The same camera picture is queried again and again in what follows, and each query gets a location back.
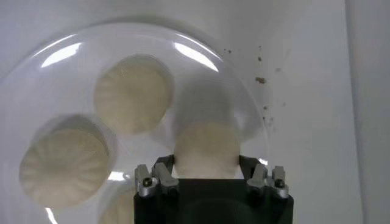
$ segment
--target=dirt speck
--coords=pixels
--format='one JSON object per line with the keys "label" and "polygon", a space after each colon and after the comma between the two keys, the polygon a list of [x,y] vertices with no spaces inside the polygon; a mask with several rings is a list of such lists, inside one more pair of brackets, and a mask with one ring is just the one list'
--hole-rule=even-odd
{"label": "dirt speck", "polygon": [[261,78],[261,77],[256,77],[255,80],[260,84],[265,84],[267,82],[265,78]]}

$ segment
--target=white dough ball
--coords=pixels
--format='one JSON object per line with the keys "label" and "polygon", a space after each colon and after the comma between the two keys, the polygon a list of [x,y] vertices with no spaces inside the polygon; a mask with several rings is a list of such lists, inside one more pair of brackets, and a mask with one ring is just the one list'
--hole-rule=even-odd
{"label": "white dough ball", "polygon": [[169,103],[167,81],[155,66],[121,61],[97,82],[94,104],[114,131],[136,134],[154,128]]}
{"label": "white dough ball", "polygon": [[44,207],[64,208],[93,195],[108,175],[105,147],[91,133],[55,131],[34,144],[20,164],[25,193]]}
{"label": "white dough ball", "polygon": [[232,128],[219,123],[197,124],[176,140],[175,170],[182,178],[233,178],[239,141]]}
{"label": "white dough ball", "polygon": [[133,224],[135,193],[135,190],[131,190],[117,196],[103,213],[99,224]]}

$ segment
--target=white wall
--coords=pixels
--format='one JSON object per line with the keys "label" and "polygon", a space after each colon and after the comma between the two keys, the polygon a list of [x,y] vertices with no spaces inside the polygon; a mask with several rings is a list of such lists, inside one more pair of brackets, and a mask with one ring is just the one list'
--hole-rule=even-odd
{"label": "white wall", "polygon": [[388,223],[390,1],[347,0],[352,86],[365,223]]}

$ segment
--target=raw dumpling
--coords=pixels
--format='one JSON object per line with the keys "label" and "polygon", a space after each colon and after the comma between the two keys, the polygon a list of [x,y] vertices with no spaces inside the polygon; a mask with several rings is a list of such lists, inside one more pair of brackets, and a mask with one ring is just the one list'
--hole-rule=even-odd
{"label": "raw dumpling", "polygon": [[232,128],[197,124],[176,140],[175,170],[182,178],[232,178],[238,166],[239,142]]}
{"label": "raw dumpling", "polygon": [[55,131],[27,151],[19,174],[30,198],[44,207],[63,208],[99,189],[108,175],[108,155],[91,133]]}
{"label": "raw dumpling", "polygon": [[121,61],[97,82],[94,104],[114,131],[130,134],[154,128],[165,114],[169,89],[155,66]]}
{"label": "raw dumpling", "polygon": [[103,213],[99,224],[133,224],[135,190],[127,191],[114,200]]}

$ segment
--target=white surface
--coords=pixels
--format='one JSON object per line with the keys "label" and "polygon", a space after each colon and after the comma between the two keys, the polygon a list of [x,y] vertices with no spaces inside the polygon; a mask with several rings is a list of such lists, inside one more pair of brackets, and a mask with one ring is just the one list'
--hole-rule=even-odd
{"label": "white surface", "polygon": [[347,0],[365,223],[388,222],[390,1]]}
{"label": "white surface", "polygon": [[[287,171],[295,223],[362,222],[344,1],[6,0],[0,17],[1,74],[58,33],[118,17],[204,40],[267,102],[271,161]],[[265,88],[255,76],[268,77]]]}
{"label": "white surface", "polygon": [[[109,160],[113,160],[112,171],[133,174],[139,164],[151,168],[159,156],[173,154],[176,137],[182,130],[200,122],[228,125],[237,134],[240,145],[236,149],[242,155],[267,159],[261,113],[231,68],[212,50],[182,33],[155,25],[93,26],[38,50],[0,83],[0,142],[1,148],[7,149],[0,151],[1,175],[5,180],[0,185],[0,197],[10,223],[42,222],[42,206],[28,199],[18,178],[20,162],[37,135],[50,133],[48,126],[53,123],[57,123],[55,130],[63,130],[64,125],[81,125],[73,119],[63,119],[76,116],[89,121],[93,130],[99,130],[103,144],[111,140],[111,132],[103,131],[104,124],[88,118],[96,117],[95,87],[112,66],[133,55],[152,55],[166,67],[171,76],[167,86],[173,87],[173,95],[170,107],[155,128],[137,135],[112,130],[116,144],[107,147]],[[102,198],[116,193],[107,190],[111,186],[112,181],[106,181],[77,206],[56,209],[57,221],[94,223],[101,216],[98,208],[107,203]]]}

